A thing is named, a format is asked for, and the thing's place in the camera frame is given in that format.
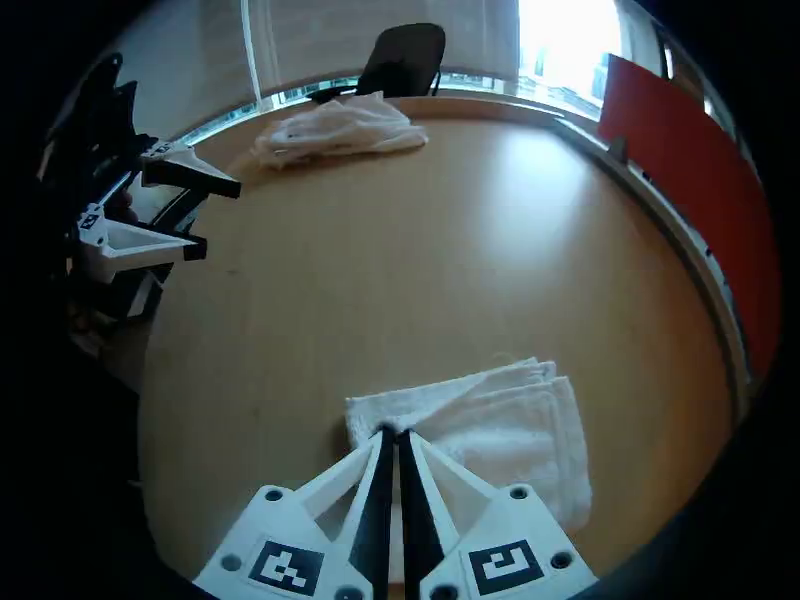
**red panel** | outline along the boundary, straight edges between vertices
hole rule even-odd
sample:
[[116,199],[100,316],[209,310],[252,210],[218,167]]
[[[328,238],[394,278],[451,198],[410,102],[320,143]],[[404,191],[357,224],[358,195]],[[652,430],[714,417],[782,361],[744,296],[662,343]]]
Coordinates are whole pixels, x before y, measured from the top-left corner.
[[781,279],[764,192],[736,145],[676,85],[611,57],[599,134],[628,155],[700,232],[733,291],[751,366],[765,375],[780,335]]

